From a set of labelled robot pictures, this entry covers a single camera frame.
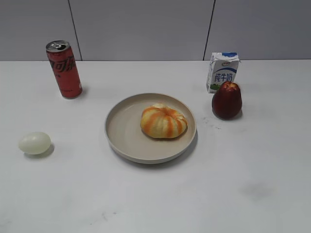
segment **gray wall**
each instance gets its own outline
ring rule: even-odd
[[[216,0],[210,23],[213,4],[70,0],[70,11],[68,0],[0,0],[0,61],[47,60],[45,45],[56,39],[69,41],[77,60],[202,60],[204,52],[209,60],[212,51],[311,58],[310,1]]]
[[[66,0],[0,0],[0,61],[47,60],[45,46],[57,39],[80,60]]]
[[[213,0],[72,0],[84,60],[202,60]]]
[[[310,59],[310,0],[216,0],[205,60],[212,51],[241,59]]]

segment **plate rim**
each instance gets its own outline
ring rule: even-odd
[[[169,97],[169,98],[172,98],[180,103],[182,103],[188,110],[189,112],[191,113],[192,117],[193,117],[193,120],[194,120],[194,133],[191,137],[191,140],[189,141],[189,143],[177,154],[173,155],[173,156],[170,156],[170,157],[167,157],[167,158],[162,158],[162,159],[141,159],[141,158],[137,158],[137,157],[133,157],[133,156],[130,156],[128,155],[127,153],[121,151],[120,149],[118,149],[112,142],[111,140],[109,139],[109,136],[108,136],[108,133],[107,133],[107,120],[108,120],[108,117],[109,115],[111,114],[111,112],[114,110],[114,108],[116,106],[118,106],[119,104],[121,104],[123,101],[126,101],[130,98],[133,98],[133,97],[136,97],[136,96],[140,96],[140,95],[162,95],[162,96],[166,96],[166,97]],[[167,94],[162,94],[162,93],[157,93],[157,92],[146,92],[146,93],[140,93],[140,94],[135,94],[135,95],[131,95],[129,97],[126,97],[124,99],[122,99],[121,101],[119,101],[118,103],[116,103],[111,109],[110,111],[108,112],[106,118],[105,118],[105,122],[104,122],[104,133],[105,133],[105,136],[106,136],[106,139],[109,143],[109,145],[112,147],[113,150],[115,150],[115,152],[117,152],[118,155],[120,155],[121,157],[127,159],[127,160],[130,160],[130,161],[133,161],[133,162],[136,162],[136,163],[141,163],[141,164],[160,164],[160,163],[164,163],[164,162],[168,162],[170,160],[173,160],[175,158],[177,158],[179,155],[181,155],[183,152],[185,152],[185,150],[191,145],[191,143],[193,142],[194,138],[195,138],[195,135],[197,134],[197,128],[196,128],[196,119],[194,117],[194,114],[193,112],[191,111],[191,109],[182,101],[180,101],[179,99],[175,98],[175,97],[172,97],[170,95],[167,95]]]

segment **egg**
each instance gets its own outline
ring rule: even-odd
[[[50,145],[50,137],[43,132],[29,133],[18,142],[18,148],[27,154],[41,154],[45,152]]]

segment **carton logo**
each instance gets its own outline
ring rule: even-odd
[[[226,67],[226,66],[228,66],[229,64],[230,64],[230,62],[223,62],[223,63],[222,63],[222,66]]]

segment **can lid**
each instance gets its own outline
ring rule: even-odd
[[[48,52],[61,52],[70,47],[69,42],[65,40],[54,40],[46,45]]]

